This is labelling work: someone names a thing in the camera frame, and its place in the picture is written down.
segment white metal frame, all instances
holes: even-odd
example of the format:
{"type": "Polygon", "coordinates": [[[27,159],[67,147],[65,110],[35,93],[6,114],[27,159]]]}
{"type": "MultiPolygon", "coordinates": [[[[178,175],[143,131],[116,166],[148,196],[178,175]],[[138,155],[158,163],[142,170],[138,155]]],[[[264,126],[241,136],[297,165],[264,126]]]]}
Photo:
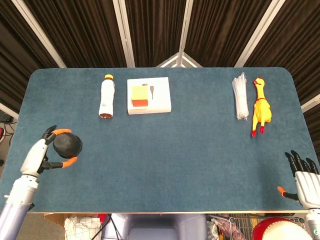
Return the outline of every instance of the white metal frame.
{"type": "Polygon", "coordinates": [[[128,15],[125,0],[113,0],[113,6],[118,23],[126,66],[135,68],[135,58],[132,48],[128,15]]]}
{"type": "Polygon", "coordinates": [[[250,40],[245,46],[242,54],[240,55],[238,61],[235,64],[235,68],[241,68],[245,65],[246,61],[258,45],[259,41],[267,31],[271,22],[274,20],[275,16],[279,12],[282,5],[286,0],[272,0],[269,7],[265,11],[263,17],[261,18],[259,24],[257,25],[255,31],[253,32],[250,40]]]}
{"type": "Polygon", "coordinates": [[[186,0],[186,2],[185,2],[185,10],[184,10],[181,38],[180,38],[179,53],[178,53],[178,58],[176,60],[177,66],[181,66],[181,64],[182,64],[182,57],[183,57],[184,50],[186,47],[186,41],[187,41],[187,36],[188,36],[190,17],[191,17],[191,11],[192,11],[193,4],[194,4],[194,0],[186,0]]]}
{"type": "Polygon", "coordinates": [[[49,52],[53,60],[56,62],[56,64],[59,66],[59,68],[66,68],[64,61],[61,59],[60,55],[58,54],[55,47],[52,45],[51,41],[39,25],[38,21],[35,19],[27,5],[23,0],[11,0],[14,6],[18,9],[18,11],[21,13],[23,18],[26,20],[26,22],[29,24],[30,28],[33,30],[35,35],[38,37],[38,39],[41,41],[45,49],[49,52]]]}
{"type": "Polygon", "coordinates": [[[185,52],[183,52],[182,60],[185,60],[188,64],[190,64],[194,68],[202,68],[202,66],[196,60],[194,60],[185,52]]]}
{"type": "Polygon", "coordinates": [[[305,113],[306,111],[312,109],[318,104],[320,104],[320,94],[318,94],[317,96],[315,96],[314,98],[310,99],[305,104],[303,104],[301,106],[302,112],[305,113]]]}
{"type": "Polygon", "coordinates": [[[176,60],[178,58],[178,56],[179,56],[179,53],[177,52],[175,55],[169,57],[167,60],[165,60],[162,63],[160,63],[157,67],[165,68],[166,66],[171,64],[174,60],[176,60]]]}
{"type": "Polygon", "coordinates": [[[11,110],[7,106],[3,105],[2,103],[0,103],[0,110],[2,110],[3,112],[5,112],[6,114],[10,115],[11,117],[13,117],[15,119],[18,119],[18,117],[19,117],[18,113],[16,113],[15,111],[11,110]]]}

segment black curtain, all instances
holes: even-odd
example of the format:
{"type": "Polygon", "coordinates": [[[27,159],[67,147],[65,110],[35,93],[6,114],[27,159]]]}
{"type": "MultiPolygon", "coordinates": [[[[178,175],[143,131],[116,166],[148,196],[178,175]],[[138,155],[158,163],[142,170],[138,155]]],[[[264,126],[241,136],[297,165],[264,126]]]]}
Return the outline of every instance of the black curtain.
{"type": "Polygon", "coordinates": [[[179,51],[186,0],[126,0],[136,67],[156,67],[179,51]]]}
{"type": "Polygon", "coordinates": [[[271,0],[195,0],[185,52],[203,67],[234,67],[271,0]]]}
{"type": "Polygon", "coordinates": [[[320,1],[285,1],[246,67],[284,67],[301,104],[320,94],[320,1]]]}
{"type": "Polygon", "coordinates": [[[0,1],[0,102],[19,112],[30,75],[57,68],[11,0],[0,1]]]}
{"type": "Polygon", "coordinates": [[[68,68],[127,66],[113,1],[24,2],[68,68]]]}
{"type": "Polygon", "coordinates": [[[306,111],[304,118],[320,163],[320,104],[306,111]]]}

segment white box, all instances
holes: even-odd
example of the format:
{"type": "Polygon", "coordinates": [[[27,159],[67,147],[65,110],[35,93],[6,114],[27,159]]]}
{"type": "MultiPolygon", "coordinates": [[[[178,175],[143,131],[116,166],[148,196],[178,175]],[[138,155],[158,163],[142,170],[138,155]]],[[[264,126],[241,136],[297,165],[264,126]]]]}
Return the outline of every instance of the white box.
{"type": "Polygon", "coordinates": [[[127,80],[128,114],[156,114],[171,112],[171,98],[168,77],[139,78],[127,80]],[[132,104],[132,87],[148,86],[148,106],[135,107],[132,104]]]}

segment yellow sticky note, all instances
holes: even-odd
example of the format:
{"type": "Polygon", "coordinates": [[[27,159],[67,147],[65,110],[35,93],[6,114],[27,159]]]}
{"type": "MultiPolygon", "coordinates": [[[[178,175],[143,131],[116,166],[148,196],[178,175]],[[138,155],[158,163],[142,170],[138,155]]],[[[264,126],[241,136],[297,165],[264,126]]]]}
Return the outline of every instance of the yellow sticky note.
{"type": "Polygon", "coordinates": [[[133,86],[131,100],[134,107],[148,106],[148,86],[133,86]]]}

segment gray stool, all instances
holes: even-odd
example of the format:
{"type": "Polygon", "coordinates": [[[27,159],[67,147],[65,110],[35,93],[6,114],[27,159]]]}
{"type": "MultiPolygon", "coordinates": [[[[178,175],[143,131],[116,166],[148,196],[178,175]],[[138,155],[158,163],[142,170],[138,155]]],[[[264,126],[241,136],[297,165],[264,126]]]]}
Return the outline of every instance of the gray stool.
{"type": "MultiPolygon", "coordinates": [[[[112,214],[112,219],[121,240],[208,239],[205,214],[112,214]]],[[[111,221],[103,229],[101,239],[117,239],[111,221]]]]}

